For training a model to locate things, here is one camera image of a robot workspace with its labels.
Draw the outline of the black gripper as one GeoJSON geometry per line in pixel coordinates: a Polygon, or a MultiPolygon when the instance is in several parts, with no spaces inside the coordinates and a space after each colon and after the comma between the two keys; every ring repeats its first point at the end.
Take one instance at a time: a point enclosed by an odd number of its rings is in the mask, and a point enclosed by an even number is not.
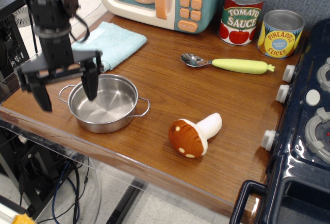
{"type": "Polygon", "coordinates": [[[87,98],[94,100],[102,52],[73,50],[69,36],[41,38],[40,43],[42,51],[16,69],[22,90],[32,93],[43,111],[52,112],[45,85],[80,76],[87,98]]]}

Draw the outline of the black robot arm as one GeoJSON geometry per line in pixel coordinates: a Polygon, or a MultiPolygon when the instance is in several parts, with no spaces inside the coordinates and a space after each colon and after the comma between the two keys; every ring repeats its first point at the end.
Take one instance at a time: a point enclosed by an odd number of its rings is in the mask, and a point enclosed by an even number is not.
{"type": "Polygon", "coordinates": [[[24,0],[30,11],[41,52],[16,69],[22,90],[31,92],[43,111],[52,111],[46,85],[80,77],[89,100],[97,96],[103,70],[100,51],[72,49],[71,18],[78,18],[78,0],[24,0]]]}

